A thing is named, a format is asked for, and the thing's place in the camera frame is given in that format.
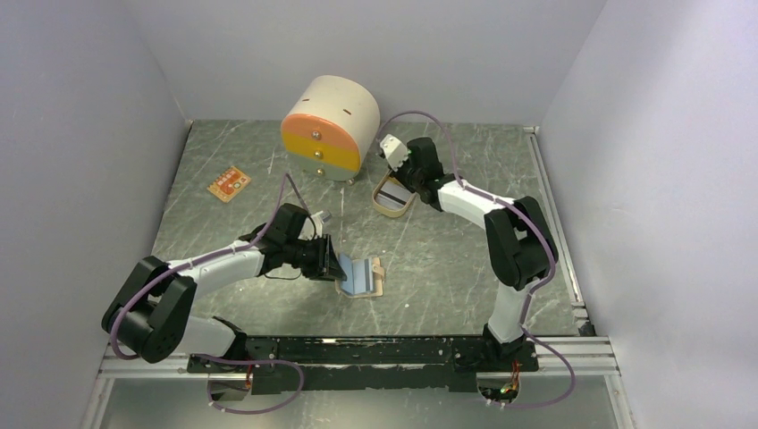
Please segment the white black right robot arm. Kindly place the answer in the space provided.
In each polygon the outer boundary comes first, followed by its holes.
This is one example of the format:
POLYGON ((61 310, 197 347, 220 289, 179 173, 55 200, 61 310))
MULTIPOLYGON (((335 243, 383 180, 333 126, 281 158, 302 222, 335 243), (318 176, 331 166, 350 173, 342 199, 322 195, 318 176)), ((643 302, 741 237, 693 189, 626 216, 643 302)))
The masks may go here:
POLYGON ((484 362, 505 369, 526 341, 524 323, 533 288, 554 275, 558 251, 543 211, 532 197, 500 197, 443 170, 434 141, 412 139, 392 176, 435 210, 456 215, 484 231, 489 261, 499 282, 485 325, 484 362))

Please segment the stack of cards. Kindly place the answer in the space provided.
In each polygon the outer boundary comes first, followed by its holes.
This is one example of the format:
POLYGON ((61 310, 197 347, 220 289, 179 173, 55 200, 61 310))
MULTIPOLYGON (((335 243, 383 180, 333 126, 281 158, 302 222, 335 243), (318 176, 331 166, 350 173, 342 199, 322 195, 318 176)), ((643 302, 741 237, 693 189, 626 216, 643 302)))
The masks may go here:
POLYGON ((400 211, 410 201, 412 194, 393 180, 382 184, 375 196, 375 202, 388 210, 400 211))

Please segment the beige leather card holder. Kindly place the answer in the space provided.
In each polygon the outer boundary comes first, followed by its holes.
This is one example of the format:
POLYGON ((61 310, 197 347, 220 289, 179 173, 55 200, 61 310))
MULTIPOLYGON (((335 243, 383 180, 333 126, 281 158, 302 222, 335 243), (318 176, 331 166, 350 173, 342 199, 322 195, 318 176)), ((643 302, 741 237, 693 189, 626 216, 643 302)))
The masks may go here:
POLYGON ((383 295, 385 269, 379 257, 351 259, 338 256, 341 269, 347 275, 345 281, 336 281, 335 290, 350 299, 375 298, 383 295))

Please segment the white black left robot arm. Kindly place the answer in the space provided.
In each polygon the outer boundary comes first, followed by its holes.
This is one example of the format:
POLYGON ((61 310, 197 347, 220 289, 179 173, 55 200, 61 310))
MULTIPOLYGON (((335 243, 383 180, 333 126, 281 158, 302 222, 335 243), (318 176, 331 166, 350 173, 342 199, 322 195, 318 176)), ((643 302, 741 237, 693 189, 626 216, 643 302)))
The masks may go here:
POLYGON ((269 223, 223 248, 173 261, 145 257, 105 311, 101 327, 124 360, 154 364, 174 352, 208 355, 224 371, 236 371, 249 356, 247 334, 221 317, 193 316, 195 298, 285 265, 312 281, 346 280, 324 232, 330 218, 328 211, 311 214, 285 203, 269 223))

